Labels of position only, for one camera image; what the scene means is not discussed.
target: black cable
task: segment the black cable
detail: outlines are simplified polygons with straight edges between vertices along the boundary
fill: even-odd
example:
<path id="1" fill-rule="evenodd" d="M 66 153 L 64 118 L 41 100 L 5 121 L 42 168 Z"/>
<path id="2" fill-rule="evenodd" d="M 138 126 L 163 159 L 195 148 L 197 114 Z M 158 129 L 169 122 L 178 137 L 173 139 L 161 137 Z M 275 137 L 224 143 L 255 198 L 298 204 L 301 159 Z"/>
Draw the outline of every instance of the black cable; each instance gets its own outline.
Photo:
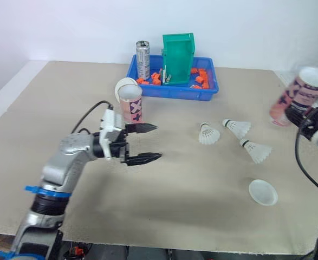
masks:
<path id="1" fill-rule="evenodd" d="M 308 119 L 309 119 L 309 116 L 300 124 L 300 126 L 298 128 L 296 140 L 295 140 L 295 158 L 296 158 L 297 164 L 300 167 L 303 174 L 318 188 L 318 183 L 309 175 L 309 173 L 303 167 L 303 165 L 301 163 L 301 159 L 300 159 L 300 154 L 299 154 L 300 136 L 302 133 L 302 129 L 306 125 L 306 122 L 308 121 Z"/>
<path id="2" fill-rule="evenodd" d="M 311 252 L 305 254 L 304 256 L 301 256 L 301 257 L 298 258 L 297 260 L 303 260 L 303 259 L 305 259 L 307 256 L 310 256 L 313 252 L 314 252 L 314 251 L 311 251 Z"/>
<path id="3" fill-rule="evenodd" d="M 78 133 L 81 133 L 81 132 L 83 132 L 83 131 L 87 132 L 88 134 L 91 134 L 91 132 L 90 132 L 88 129 L 86 129 L 86 128 L 81 128 L 81 129 L 78 131 Z"/>
<path id="4" fill-rule="evenodd" d="M 76 124 L 76 126 L 73 128 L 71 134 L 73 134 L 73 133 L 77 130 L 77 128 L 79 127 L 79 125 L 80 125 L 80 124 L 82 123 L 82 121 L 88 116 L 88 114 L 91 113 L 91 111 L 93 111 L 96 107 L 98 107 L 99 105 L 101 105 L 101 104 L 103 104 L 103 103 L 108 104 L 108 109 L 113 110 L 113 105 L 112 105 L 111 103 L 109 103 L 108 101 L 106 101 L 106 100 L 102 100 L 102 101 L 96 103 L 95 105 L 93 105 L 93 106 L 91 107 L 91 109 L 88 110 L 88 112 L 86 112 L 86 113 L 84 114 L 84 116 L 82 116 L 82 118 L 78 121 L 78 123 Z"/>

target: white plastic cup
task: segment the white plastic cup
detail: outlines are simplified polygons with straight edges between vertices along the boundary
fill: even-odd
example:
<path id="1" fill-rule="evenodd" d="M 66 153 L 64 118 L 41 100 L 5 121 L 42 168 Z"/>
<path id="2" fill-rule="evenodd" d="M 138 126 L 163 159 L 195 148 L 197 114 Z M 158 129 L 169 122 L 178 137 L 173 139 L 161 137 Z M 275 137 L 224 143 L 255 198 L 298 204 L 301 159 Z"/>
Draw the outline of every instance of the white plastic cup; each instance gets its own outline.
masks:
<path id="1" fill-rule="evenodd" d="M 278 201 L 276 189 L 264 180 L 253 180 L 249 184 L 249 193 L 254 201 L 263 206 L 273 206 Z"/>

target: shuttlecock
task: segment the shuttlecock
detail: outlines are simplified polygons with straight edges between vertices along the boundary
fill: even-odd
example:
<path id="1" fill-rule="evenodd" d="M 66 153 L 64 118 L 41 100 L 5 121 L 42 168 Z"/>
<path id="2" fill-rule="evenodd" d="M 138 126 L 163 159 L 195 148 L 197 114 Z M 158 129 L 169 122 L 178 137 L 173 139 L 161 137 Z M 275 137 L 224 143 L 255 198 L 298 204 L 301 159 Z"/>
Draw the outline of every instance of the shuttlecock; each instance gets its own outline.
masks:
<path id="1" fill-rule="evenodd" d="M 227 127 L 238 138 L 242 139 L 251 127 L 250 122 L 238 122 L 225 119 L 223 126 Z"/>
<path id="2" fill-rule="evenodd" d="M 218 130 L 210 127 L 207 123 L 201 124 L 201 131 L 198 140 L 201 144 L 212 145 L 220 138 Z"/>
<path id="3" fill-rule="evenodd" d="M 272 147 L 268 145 L 259 145 L 248 139 L 242 139 L 239 141 L 239 144 L 246 149 L 256 164 L 259 164 L 266 159 L 272 151 Z"/>

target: can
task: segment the can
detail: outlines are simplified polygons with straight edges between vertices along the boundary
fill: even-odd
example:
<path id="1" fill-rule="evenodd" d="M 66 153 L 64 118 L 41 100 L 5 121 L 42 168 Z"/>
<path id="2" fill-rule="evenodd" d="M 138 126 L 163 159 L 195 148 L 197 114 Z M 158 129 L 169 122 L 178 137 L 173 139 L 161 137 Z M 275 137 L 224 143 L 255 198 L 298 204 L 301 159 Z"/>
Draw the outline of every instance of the can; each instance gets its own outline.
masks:
<path id="1" fill-rule="evenodd" d="M 144 80 L 150 76 L 149 52 L 149 42 L 138 41 L 136 43 L 137 74 L 138 78 L 141 77 Z"/>

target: wall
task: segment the wall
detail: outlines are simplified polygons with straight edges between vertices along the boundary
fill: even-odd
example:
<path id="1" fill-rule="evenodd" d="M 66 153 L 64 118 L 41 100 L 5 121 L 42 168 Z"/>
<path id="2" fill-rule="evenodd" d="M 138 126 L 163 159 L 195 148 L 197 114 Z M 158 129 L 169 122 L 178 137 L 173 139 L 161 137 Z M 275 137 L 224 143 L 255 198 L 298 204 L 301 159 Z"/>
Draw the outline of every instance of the wall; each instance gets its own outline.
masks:
<path id="1" fill-rule="evenodd" d="M 27 59 L 129 63 L 185 32 L 219 67 L 318 65 L 318 0 L 0 0 L 0 86 Z"/>

